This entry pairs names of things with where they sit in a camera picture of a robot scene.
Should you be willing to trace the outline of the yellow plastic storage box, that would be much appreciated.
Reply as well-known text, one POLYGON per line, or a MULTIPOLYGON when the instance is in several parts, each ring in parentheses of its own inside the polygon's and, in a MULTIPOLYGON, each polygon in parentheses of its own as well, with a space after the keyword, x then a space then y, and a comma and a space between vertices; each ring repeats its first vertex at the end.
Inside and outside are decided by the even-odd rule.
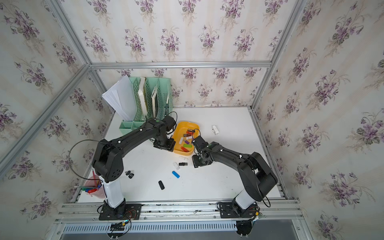
POLYGON ((177 128, 173 134, 173 139, 176 141, 176 144, 175 144, 175 147, 174 147, 174 150, 173 150, 173 153, 175 154, 178 154, 178 155, 182 155, 182 156, 190 156, 194 153, 194 146, 192 148, 186 148, 189 150, 188 153, 184 152, 181 147, 183 147, 185 143, 185 141, 189 141, 190 144, 189 145, 193 145, 192 144, 192 141, 194 138, 197 138, 199 136, 199 132, 200 132, 200 127, 195 124, 195 123, 191 123, 191 122, 180 122, 178 123, 177 125, 177 128), (184 134, 187 134, 187 130, 188 129, 193 129, 194 133, 192 134, 192 139, 191 140, 185 140, 186 137, 184 137, 184 134), (184 138, 184 141, 182 144, 179 144, 179 140, 180 138, 184 138))

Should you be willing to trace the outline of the black capsule usb drive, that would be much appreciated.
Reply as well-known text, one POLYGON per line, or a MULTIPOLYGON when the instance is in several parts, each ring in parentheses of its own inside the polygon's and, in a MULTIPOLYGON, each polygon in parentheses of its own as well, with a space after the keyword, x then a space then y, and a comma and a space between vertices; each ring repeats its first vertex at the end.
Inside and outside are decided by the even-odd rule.
POLYGON ((162 181, 159 181, 159 186, 160 186, 161 190, 164 190, 164 189, 165 189, 165 186, 164 186, 164 184, 163 184, 162 181))

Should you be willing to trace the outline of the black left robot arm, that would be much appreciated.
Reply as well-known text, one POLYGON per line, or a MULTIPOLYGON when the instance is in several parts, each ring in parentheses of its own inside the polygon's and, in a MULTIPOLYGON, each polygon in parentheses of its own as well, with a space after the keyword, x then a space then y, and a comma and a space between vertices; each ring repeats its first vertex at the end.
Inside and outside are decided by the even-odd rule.
POLYGON ((99 141, 92 167, 102 181, 108 207, 116 210, 126 202, 119 180, 124 171, 123 157, 149 139, 154 139, 155 148, 172 152, 176 142, 168 133, 175 128, 176 120, 167 115, 162 120, 151 118, 119 138, 99 141))

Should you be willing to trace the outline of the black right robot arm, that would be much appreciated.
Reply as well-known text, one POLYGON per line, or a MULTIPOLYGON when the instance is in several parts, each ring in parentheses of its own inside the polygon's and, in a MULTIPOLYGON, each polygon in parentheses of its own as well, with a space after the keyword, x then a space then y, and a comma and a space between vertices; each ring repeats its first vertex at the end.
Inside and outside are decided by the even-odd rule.
POLYGON ((263 201, 277 185, 278 178, 259 153, 242 154, 223 147, 217 142, 206 142, 201 136, 192 140, 196 153, 195 168, 221 163, 240 175, 244 189, 234 198, 234 207, 245 211, 256 202, 263 201))

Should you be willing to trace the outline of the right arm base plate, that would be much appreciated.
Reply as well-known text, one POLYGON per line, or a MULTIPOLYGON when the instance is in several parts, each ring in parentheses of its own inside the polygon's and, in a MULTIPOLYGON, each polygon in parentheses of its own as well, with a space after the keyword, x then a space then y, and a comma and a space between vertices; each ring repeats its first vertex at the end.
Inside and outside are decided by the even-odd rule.
POLYGON ((246 209, 242 209, 236 202, 217 202, 216 207, 221 219, 252 219, 257 217, 260 212, 256 203, 246 209))

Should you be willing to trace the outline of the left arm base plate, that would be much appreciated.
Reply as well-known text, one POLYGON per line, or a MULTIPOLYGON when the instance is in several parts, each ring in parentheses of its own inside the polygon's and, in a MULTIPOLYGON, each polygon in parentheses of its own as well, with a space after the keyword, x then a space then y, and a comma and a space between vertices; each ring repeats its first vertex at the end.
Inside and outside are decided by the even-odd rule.
POLYGON ((116 209, 104 202, 102 208, 98 208, 99 221, 138 220, 142 209, 141 204, 122 203, 116 209))

